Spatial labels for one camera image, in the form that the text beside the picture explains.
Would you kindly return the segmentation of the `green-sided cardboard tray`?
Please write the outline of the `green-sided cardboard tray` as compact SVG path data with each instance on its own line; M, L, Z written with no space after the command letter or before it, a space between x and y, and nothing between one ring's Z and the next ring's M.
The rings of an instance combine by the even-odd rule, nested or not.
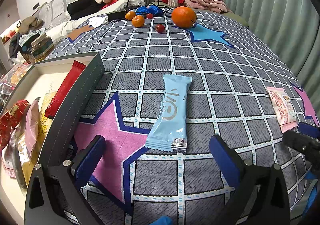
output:
M96 52L57 57L26 69L1 111L3 168L22 192L37 163L64 161L81 113L105 71Z

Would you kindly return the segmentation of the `large orange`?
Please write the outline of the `large orange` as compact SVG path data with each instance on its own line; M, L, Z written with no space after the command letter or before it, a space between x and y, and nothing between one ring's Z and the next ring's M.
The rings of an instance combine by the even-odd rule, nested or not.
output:
M189 7L176 7L171 13L171 19L177 27L190 28L196 23L197 15Z

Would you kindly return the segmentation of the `pile of bagged snacks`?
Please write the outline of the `pile of bagged snacks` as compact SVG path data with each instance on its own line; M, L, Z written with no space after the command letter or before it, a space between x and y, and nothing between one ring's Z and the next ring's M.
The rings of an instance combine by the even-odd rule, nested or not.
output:
M7 98L12 94L13 90L31 68L31 64L18 63L12 67L8 73L1 78L1 106L4 105Z

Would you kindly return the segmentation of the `brown star cutout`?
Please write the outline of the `brown star cutout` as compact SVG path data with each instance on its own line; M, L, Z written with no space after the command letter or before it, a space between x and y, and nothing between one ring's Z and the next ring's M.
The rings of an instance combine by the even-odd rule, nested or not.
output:
M81 34L87 33L88 31L93 30L94 28L91 25L86 25L81 28L74 29L71 33L69 33L66 37L71 43L73 43Z

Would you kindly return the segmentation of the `small mandarin far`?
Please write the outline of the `small mandarin far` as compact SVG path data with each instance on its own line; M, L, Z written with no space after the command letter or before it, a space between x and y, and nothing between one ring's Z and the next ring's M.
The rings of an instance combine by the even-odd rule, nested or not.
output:
M136 16L134 11L129 11L125 14L125 19L131 21Z

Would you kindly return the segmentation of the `black power adapter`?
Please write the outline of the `black power adapter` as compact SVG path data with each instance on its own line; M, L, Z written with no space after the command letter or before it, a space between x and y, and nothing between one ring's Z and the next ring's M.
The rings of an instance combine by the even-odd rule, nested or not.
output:
M107 20L109 22L124 20L126 10L113 11L107 14Z

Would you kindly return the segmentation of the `red festive snack packet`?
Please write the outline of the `red festive snack packet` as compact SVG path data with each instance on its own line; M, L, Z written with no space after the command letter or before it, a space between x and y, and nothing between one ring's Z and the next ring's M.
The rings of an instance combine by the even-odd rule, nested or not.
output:
M14 129L21 121L26 108L30 106L27 100L19 100L12 105L12 108L1 116L0 139L1 151L7 146L11 138L11 130Z

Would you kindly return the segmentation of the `cherry tomato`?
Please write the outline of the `cherry tomato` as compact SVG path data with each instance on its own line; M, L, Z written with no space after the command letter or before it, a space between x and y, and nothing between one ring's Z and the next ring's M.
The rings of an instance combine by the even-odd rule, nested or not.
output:
M164 32L165 32L165 26L162 25L162 24L157 24L157 25L155 26L155 31L156 31L157 33L164 33Z
M146 18L150 20L153 19L153 14L151 13L146 14Z

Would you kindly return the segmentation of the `black folded clothing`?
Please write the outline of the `black folded clothing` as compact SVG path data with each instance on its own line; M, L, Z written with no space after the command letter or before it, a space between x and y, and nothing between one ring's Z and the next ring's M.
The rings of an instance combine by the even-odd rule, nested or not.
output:
M77 20L98 12L104 6L104 2L97 3L95 0L77 0L68 4L67 12L71 20Z

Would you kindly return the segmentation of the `pink star cutout right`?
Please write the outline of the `pink star cutout right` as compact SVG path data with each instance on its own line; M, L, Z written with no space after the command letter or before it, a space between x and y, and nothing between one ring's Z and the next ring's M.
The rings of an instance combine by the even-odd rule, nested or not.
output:
M317 118L316 111L313 109L312 103L303 88L291 83L293 89L298 93L303 102L304 119L312 119L314 124L319 127L319 120Z

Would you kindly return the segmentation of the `blue star cutout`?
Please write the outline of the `blue star cutout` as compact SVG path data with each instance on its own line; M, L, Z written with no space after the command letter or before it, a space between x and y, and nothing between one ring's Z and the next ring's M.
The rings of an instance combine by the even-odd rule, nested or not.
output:
M190 34L191 42L214 41L230 48L235 48L235 46L225 40L226 33L207 28L200 23L195 23L192 27L185 28L185 31Z

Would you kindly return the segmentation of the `pink star cutout near tray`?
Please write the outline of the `pink star cutout near tray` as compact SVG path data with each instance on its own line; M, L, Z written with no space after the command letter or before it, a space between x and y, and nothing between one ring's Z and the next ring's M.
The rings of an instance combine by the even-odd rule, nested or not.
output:
M86 148L94 136L104 137L106 150L89 180L129 215L133 214L130 164L148 150L145 142L149 132L124 124L117 92L93 119L80 118L74 131L79 150Z

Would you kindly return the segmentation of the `blue crumpled bag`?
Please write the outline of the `blue crumpled bag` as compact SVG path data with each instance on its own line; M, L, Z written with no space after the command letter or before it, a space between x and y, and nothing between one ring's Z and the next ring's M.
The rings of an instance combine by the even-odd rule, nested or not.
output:
M162 16L164 12L157 6L139 7L135 10L136 15L152 14L153 16Z

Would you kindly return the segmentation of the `white crumpled tissue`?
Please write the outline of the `white crumpled tissue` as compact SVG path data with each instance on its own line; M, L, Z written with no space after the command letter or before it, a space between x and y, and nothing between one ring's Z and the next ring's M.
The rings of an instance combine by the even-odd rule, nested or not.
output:
M108 24L108 18L107 18L107 16L104 16L104 17L99 17L99 16L91 17L91 18L88 19L88 24L92 28L97 28L97 27L100 27L102 24Z

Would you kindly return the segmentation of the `small mandarin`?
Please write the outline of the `small mandarin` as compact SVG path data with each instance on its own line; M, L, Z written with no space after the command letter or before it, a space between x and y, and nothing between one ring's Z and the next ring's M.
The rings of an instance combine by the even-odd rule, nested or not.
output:
M135 28L140 28L144 25L145 19L141 15L136 15L132 18L131 23Z
M125 14L125 19L131 21L136 16L134 11L129 11Z

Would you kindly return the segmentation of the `cherry tomato near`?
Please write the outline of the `cherry tomato near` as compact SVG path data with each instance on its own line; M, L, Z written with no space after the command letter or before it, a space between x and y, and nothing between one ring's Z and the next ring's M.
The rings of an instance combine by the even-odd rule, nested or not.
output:
M162 25L162 24L157 24L157 25L155 26L155 31L156 31L157 33L164 33L164 32L165 32L165 26Z

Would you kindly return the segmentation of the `long red snack bar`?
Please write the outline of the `long red snack bar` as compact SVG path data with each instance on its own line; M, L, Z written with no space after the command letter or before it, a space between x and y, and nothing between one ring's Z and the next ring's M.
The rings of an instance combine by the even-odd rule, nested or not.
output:
M66 95L68 94L69 90L72 88L80 74L86 68L86 65L74 60L72 64L71 70L66 75L65 79L63 80L61 86L57 90L56 94L52 98L49 106L46 108L44 116L50 119L53 119L60 108L62 102L64 101Z

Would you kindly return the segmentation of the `grey sofa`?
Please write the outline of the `grey sofa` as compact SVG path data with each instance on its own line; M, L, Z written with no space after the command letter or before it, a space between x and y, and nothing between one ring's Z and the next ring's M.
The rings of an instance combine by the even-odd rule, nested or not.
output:
M111 5L113 0L77 0L73 3L69 3L67 6L67 12L71 17L71 20L77 20L82 17L94 14L99 10L105 8L106 6ZM31 29L31 24L36 23L35 29L41 28L43 25L42 20L38 19L35 16L29 16L26 18L27 21L23 21L20 28L19 33L25 34ZM16 39L12 39L9 46L9 57L15 58L17 57L17 53L21 51L21 46L18 40L18 34L16 35Z

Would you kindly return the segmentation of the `cherry tomato far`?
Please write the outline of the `cherry tomato far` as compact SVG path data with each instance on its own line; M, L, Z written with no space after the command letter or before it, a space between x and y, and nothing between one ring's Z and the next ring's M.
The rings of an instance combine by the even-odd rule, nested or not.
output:
M153 14L151 13L146 14L146 18L150 20L153 19Z

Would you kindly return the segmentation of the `light blue wafer bar packet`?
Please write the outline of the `light blue wafer bar packet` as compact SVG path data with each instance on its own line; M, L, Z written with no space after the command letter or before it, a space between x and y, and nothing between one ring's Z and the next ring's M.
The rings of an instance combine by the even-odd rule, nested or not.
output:
M148 149L185 152L187 150L187 93L192 78L165 74L164 95L158 117L145 142Z

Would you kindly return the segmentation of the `stacked tin jar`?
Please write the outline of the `stacked tin jar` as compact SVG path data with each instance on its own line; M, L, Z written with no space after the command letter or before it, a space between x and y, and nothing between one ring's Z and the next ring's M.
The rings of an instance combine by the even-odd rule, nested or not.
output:
M53 50L54 44L46 33L31 42L31 54L36 62L44 60Z

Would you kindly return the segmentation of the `pink cranberry crisp packet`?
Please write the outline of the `pink cranberry crisp packet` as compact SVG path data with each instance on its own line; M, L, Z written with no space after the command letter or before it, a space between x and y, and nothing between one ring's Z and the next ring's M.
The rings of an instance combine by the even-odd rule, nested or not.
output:
M16 178L16 169L18 164L18 149L16 140L10 140L2 151L2 163L4 172L11 178Z

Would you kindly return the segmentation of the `grey checkered tablecloth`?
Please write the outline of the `grey checkered tablecloth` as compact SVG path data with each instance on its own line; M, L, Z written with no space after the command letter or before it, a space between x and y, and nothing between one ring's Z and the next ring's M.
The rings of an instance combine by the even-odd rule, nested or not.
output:
M135 28L122 20L62 40L50 54L56 58L96 51L105 73L82 116L94 118L116 92L124 124L151 129L164 94L163 75L192 78L188 90L185 153L149 149L130 164L133 214L113 203L91 181L81 192L104 224L150 224L169 216L174 224L210 224L234 194L209 150L220 135L241 158L260 166L281 166L290 208L310 185L310 164L285 146L266 87L283 88L296 121L304 119L303 102L291 83L302 88L280 58L239 23L210 12L198 12L198 23L223 31L235 48L214 41L191 42L190 34L164 15ZM165 26L157 33L155 26Z

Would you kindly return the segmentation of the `pink wafer bar packet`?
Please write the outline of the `pink wafer bar packet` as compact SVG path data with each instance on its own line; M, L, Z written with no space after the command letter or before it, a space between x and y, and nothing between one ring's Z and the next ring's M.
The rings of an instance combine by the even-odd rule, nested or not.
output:
M25 144L28 157L31 158L33 148L37 142L39 128L39 101L36 98L30 105L25 119Z

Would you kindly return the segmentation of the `small mandarin near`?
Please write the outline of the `small mandarin near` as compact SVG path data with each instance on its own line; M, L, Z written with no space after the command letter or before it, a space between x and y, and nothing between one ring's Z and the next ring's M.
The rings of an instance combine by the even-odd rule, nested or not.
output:
M135 28L140 28L144 25L145 19L141 15L136 15L132 18L131 23Z

